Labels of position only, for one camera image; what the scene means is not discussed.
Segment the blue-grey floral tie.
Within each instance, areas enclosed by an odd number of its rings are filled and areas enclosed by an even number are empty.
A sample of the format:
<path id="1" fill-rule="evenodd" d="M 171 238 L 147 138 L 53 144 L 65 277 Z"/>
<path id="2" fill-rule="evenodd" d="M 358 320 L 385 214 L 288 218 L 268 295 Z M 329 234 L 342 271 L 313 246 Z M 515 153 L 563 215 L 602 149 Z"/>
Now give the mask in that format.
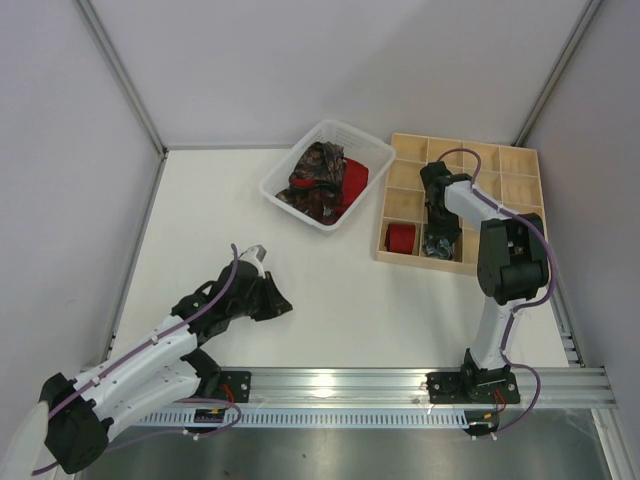
<path id="1" fill-rule="evenodd" d="M 446 237 L 435 237 L 428 234 L 423 240 L 422 251 L 426 257 L 439 260 L 453 260 L 455 245 Z"/>

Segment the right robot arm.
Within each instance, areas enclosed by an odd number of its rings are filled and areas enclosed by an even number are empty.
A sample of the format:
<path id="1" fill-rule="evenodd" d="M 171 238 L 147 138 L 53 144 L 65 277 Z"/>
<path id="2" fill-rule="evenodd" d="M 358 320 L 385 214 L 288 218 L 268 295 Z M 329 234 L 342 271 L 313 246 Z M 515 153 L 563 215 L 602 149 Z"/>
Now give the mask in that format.
<path id="1" fill-rule="evenodd" d="M 461 220 L 479 234 L 476 275 L 485 304 L 462 365 L 466 387 L 504 383 L 511 369 L 506 351 L 516 313 L 549 282 L 542 219 L 502 206 L 472 176 L 453 174 L 441 161 L 423 167 L 420 177 L 426 194 L 428 252 L 451 251 L 462 233 Z"/>

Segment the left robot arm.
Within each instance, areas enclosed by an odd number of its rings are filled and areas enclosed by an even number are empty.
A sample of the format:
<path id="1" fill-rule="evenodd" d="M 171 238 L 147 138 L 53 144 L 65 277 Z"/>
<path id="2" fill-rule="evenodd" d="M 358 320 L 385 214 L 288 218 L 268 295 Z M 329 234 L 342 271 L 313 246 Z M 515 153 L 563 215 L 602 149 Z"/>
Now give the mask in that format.
<path id="1" fill-rule="evenodd" d="M 77 473 L 146 415 L 182 399 L 214 397 L 222 371 L 203 345 L 235 319 L 266 321 L 292 309 L 270 272 L 243 260 L 229 264 L 121 357 L 73 379 L 57 373 L 44 383 L 47 449 L 66 473 Z"/>

